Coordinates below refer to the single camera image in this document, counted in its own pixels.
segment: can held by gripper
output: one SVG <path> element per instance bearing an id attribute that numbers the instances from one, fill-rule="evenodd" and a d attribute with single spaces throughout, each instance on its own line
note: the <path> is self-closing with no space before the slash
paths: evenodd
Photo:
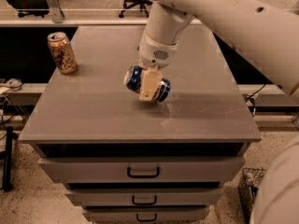
<path id="1" fill-rule="evenodd" d="M 68 74 L 77 70 L 77 62 L 70 40 L 62 32 L 48 35 L 48 46 L 60 73 Z"/>

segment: desk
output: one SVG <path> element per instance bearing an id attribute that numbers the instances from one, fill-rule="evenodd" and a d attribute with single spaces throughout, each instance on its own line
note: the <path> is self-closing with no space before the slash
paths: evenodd
<path id="1" fill-rule="evenodd" d="M 141 103 L 122 81 L 144 25 L 82 26 L 78 71 L 54 72 L 21 132 L 89 221 L 205 218 L 260 140 L 212 33 L 190 25 L 163 70 L 172 90 Z"/>

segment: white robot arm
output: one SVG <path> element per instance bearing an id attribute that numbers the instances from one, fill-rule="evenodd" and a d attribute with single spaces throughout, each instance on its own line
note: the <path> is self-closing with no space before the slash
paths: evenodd
<path id="1" fill-rule="evenodd" d="M 299 102 L 299 17 L 256 0 L 157 0 L 140 42 L 140 63 L 124 80 L 142 101 L 163 101 L 170 82 L 160 69 L 195 17 Z M 250 223 L 299 223 L 299 136 L 270 165 Z"/>

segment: wire basket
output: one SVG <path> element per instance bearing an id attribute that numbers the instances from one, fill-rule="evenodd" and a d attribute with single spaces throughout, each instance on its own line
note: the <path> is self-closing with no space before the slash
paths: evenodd
<path id="1" fill-rule="evenodd" d="M 265 169 L 254 169 L 254 168 L 243 168 L 242 176 L 238 185 L 238 192 L 240 197 L 240 202 L 242 206 L 243 216 L 245 223 L 249 224 L 250 216 L 254 204 L 254 194 L 252 192 L 252 187 L 248 185 L 248 174 L 251 173 L 252 177 L 256 180 L 262 180 L 265 174 Z"/>

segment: chair seat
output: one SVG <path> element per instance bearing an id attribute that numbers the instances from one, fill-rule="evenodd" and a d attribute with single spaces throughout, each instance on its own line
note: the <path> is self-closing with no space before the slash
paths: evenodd
<path id="1" fill-rule="evenodd" d="M 32 10 L 32 7 L 35 10 L 39 9 L 49 9 L 46 0 L 11 0 L 11 5 L 16 9 L 21 10 Z"/>

